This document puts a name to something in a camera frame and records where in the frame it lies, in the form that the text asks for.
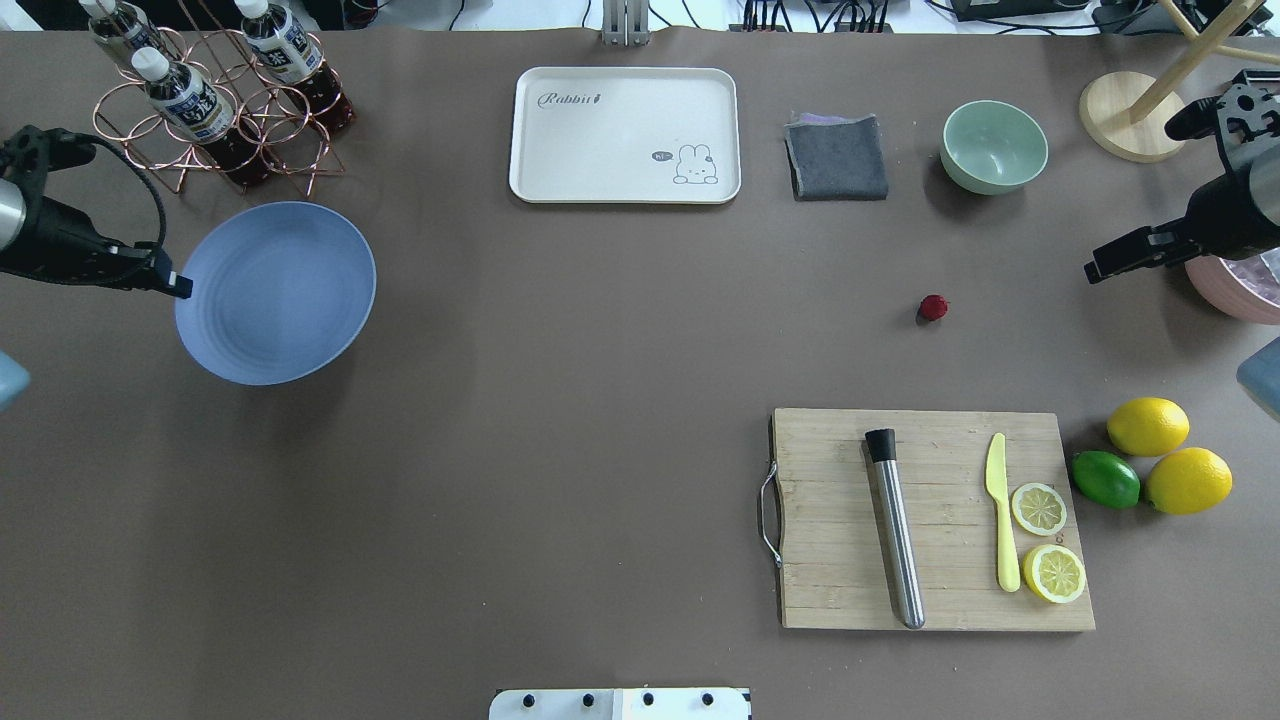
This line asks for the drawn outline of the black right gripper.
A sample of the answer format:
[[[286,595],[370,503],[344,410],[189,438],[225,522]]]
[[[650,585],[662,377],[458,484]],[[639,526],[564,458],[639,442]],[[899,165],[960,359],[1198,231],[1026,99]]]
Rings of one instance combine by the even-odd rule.
[[[1085,278],[1098,284],[1161,263],[1184,263],[1204,255],[1244,260],[1276,249],[1277,191],[1267,181],[1254,188],[1252,174],[1257,168],[1225,173],[1202,186],[1178,220],[1156,229],[1137,228],[1094,249],[1084,265]]]

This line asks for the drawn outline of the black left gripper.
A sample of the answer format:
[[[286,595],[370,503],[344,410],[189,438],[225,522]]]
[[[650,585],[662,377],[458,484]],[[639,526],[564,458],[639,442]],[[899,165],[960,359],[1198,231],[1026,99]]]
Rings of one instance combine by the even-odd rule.
[[[174,270],[163,249],[141,252],[100,234],[91,219],[54,199],[44,199],[26,217],[1,252],[3,272],[54,284],[114,290],[154,290],[189,299],[193,281]]]

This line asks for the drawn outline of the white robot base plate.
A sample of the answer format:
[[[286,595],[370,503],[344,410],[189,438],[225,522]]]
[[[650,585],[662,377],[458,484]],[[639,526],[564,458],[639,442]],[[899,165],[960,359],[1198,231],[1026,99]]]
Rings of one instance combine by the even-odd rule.
[[[640,687],[508,689],[492,700],[489,719],[751,719],[749,689]]]

